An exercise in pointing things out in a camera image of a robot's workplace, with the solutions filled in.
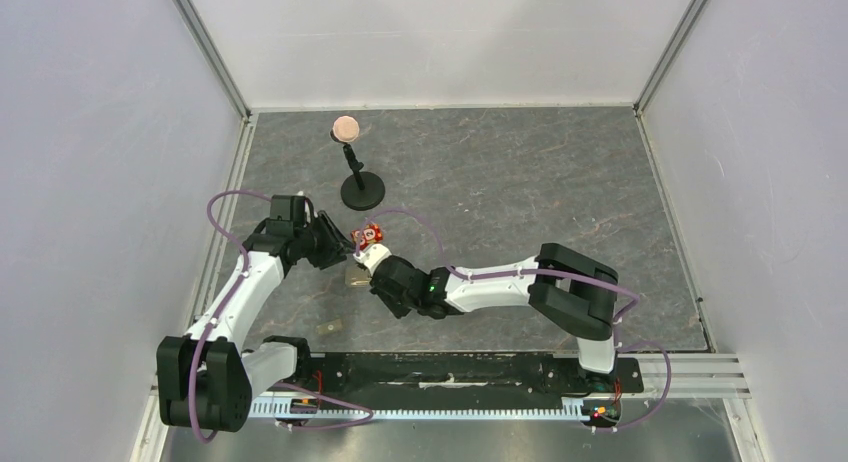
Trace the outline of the beige remote control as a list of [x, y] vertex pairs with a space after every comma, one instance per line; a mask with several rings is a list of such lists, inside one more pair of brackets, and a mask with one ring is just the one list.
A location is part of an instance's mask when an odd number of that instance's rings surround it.
[[345, 269], [345, 284], [350, 288], [364, 288], [370, 284], [371, 276], [367, 269], [357, 264]]

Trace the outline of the beige battery cover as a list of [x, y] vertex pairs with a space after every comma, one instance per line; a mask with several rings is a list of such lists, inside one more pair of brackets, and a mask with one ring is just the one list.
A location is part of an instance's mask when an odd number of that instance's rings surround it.
[[331, 320], [329, 322], [325, 322], [319, 324], [315, 328], [315, 333], [319, 336], [327, 336], [330, 334], [339, 333], [344, 329], [344, 324], [341, 319]]

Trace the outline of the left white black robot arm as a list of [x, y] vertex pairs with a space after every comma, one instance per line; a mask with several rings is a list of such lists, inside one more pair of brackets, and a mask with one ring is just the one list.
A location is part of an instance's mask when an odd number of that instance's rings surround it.
[[238, 257], [207, 310], [180, 336], [156, 350], [160, 416], [192, 430], [202, 443], [240, 430], [255, 398], [277, 383], [301, 390], [313, 380], [306, 339], [269, 336], [255, 349], [245, 340], [260, 310], [291, 268], [305, 260], [323, 270], [353, 250], [326, 212], [301, 194], [268, 199], [266, 218], [244, 238], [229, 232]]

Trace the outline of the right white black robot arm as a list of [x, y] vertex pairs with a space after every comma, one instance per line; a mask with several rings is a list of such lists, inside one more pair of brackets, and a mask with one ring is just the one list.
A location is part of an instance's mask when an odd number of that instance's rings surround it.
[[557, 243], [525, 260], [478, 269], [429, 272], [374, 244], [354, 257], [370, 291], [397, 318], [411, 312], [436, 320], [482, 309], [529, 307], [578, 342], [577, 374], [591, 390], [618, 375], [613, 342], [615, 303], [623, 289], [616, 270]]

